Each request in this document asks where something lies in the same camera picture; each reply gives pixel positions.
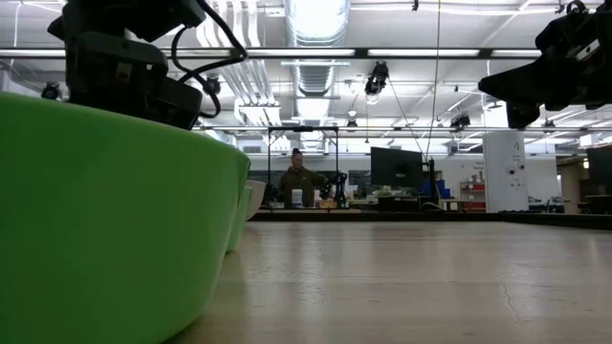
computer monitor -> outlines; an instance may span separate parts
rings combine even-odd
[[[400,149],[370,148],[372,185],[423,186],[423,155]]]
[[[612,184],[612,147],[586,150],[589,160],[589,179],[599,185]]]

person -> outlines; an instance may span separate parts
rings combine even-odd
[[[319,175],[304,167],[304,156],[294,148],[291,155],[291,166],[280,178],[278,192],[285,202],[285,208],[292,207],[292,190],[302,190],[302,206],[313,207],[315,204],[315,187],[327,183],[325,176]]]

green bowl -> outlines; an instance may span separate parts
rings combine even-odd
[[[229,235],[228,247],[226,253],[230,253],[238,247],[242,230],[245,227],[247,221],[247,213],[249,212],[249,204],[251,203],[252,188],[245,186],[240,196],[240,202],[236,209],[236,216],[234,217],[233,224],[231,226],[231,234]]]
[[[222,142],[0,94],[0,343],[160,343],[212,296],[250,167]]]

table surface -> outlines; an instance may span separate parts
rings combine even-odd
[[[249,223],[166,344],[607,343],[612,232],[511,223]]]

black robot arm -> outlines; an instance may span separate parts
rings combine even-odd
[[[191,71],[178,63],[176,39],[172,59],[186,73],[181,80],[166,76],[168,65],[162,51],[127,38],[130,31],[152,42],[180,25],[197,27],[206,14],[228,35],[237,53]],[[186,130],[199,116],[213,118],[220,111],[214,90],[199,74],[248,57],[228,25],[204,0],[70,0],[48,31],[65,44],[70,102]],[[185,84],[192,77],[213,100],[213,115],[201,113],[203,95]]]
[[[611,0],[595,13],[580,1],[565,7],[535,39],[542,55],[533,63],[483,78],[478,88],[507,102],[508,123],[522,129],[539,117],[539,107],[560,111],[568,105],[587,110],[612,103]]]

